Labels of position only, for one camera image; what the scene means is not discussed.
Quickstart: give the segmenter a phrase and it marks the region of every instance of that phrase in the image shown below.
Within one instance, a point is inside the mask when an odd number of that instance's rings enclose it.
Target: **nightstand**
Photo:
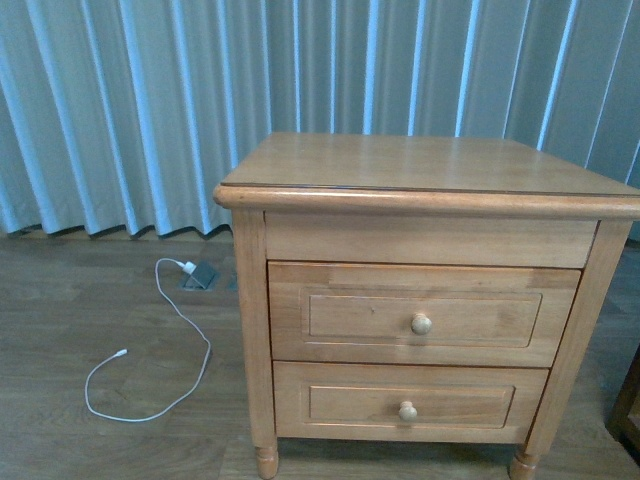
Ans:
[[[251,433],[553,441],[640,191],[508,140],[276,133],[230,208]]]

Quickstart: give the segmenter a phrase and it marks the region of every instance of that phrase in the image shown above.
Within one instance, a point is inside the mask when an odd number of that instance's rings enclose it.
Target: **wooden knob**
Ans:
[[[411,331],[416,335],[426,335],[432,326],[433,323],[424,313],[416,313],[411,321]]]
[[[400,418],[405,422],[413,422],[418,417],[418,411],[413,406],[413,403],[402,402],[398,415],[400,415]]]

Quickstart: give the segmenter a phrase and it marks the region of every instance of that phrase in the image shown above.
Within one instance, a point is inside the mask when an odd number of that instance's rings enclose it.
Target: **curtain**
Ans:
[[[0,229],[209,233],[272,131],[511,138],[640,187],[638,79],[639,0],[4,1]]]

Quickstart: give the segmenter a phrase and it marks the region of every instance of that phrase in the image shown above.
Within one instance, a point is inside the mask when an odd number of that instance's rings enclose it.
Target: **wooden floor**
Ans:
[[[159,257],[206,259],[213,291],[167,292],[203,328],[213,356],[194,395],[149,423],[91,415],[155,413],[192,384],[205,346],[158,295]],[[255,479],[228,233],[208,241],[0,240],[0,479]],[[626,249],[539,480],[640,479],[604,427],[640,341],[640,250]],[[281,480],[507,479],[511,446],[280,441]]]

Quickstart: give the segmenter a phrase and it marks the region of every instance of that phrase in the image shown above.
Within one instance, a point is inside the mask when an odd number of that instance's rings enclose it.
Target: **white cable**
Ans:
[[[107,415],[105,413],[101,413],[101,412],[96,411],[91,406],[91,402],[89,401],[89,381],[91,380],[91,377],[93,376],[93,374],[96,373],[98,371],[98,369],[100,369],[104,364],[110,362],[114,358],[121,357],[121,356],[126,355],[128,353],[128,350],[126,348],[122,349],[122,350],[118,350],[116,353],[111,355],[109,358],[103,360],[98,365],[96,365],[94,367],[94,369],[91,370],[91,373],[89,373],[89,375],[87,375],[87,380],[84,382],[84,401],[85,401],[89,411],[91,413],[93,413],[94,415],[97,415],[97,416],[102,417],[102,418],[107,418],[109,420],[117,420],[119,422],[129,422],[129,423],[140,423],[140,422],[148,422],[149,420],[155,420],[156,418],[161,417],[162,415],[167,413],[169,410],[171,410],[173,407],[175,407],[178,403],[180,403],[182,400],[187,398],[189,395],[191,395],[194,392],[194,390],[196,388],[198,388],[198,385],[200,384],[200,380],[202,380],[202,376],[204,375],[204,371],[207,368],[207,361],[209,360],[209,354],[211,353],[211,342],[204,335],[204,333],[202,333],[202,330],[200,330],[200,328],[194,322],[192,322],[186,316],[184,316],[182,314],[182,312],[180,311],[180,309],[178,309],[176,304],[173,303],[173,300],[171,300],[169,298],[169,296],[162,291],[162,287],[160,287],[160,277],[158,276],[158,265],[160,265],[160,262],[163,262],[163,261],[173,262],[176,265],[178,265],[180,268],[182,268],[187,273],[193,272],[193,268],[192,268],[193,264],[191,262],[187,262],[186,264],[184,264],[182,262],[178,262],[177,260],[174,260],[173,258],[161,258],[156,262],[155,272],[156,272],[156,286],[158,287],[158,291],[160,292],[160,295],[162,295],[165,298],[165,300],[167,302],[169,302],[169,304],[171,304],[171,306],[176,311],[176,313],[180,316],[180,318],[182,318],[182,319],[186,320],[187,322],[189,322],[189,324],[193,328],[196,329],[196,331],[200,334],[202,339],[207,344],[207,353],[205,354],[204,359],[202,360],[202,367],[200,368],[200,374],[198,375],[198,378],[197,378],[196,382],[193,384],[193,387],[191,387],[191,389],[187,393],[185,393],[180,398],[178,398],[177,400],[172,402],[164,410],[162,410],[162,411],[160,411],[160,412],[158,412],[158,413],[156,413],[154,415],[151,415],[149,417],[144,417],[144,418],[121,418],[121,417],[115,417],[115,416],[112,416],[112,415]]]

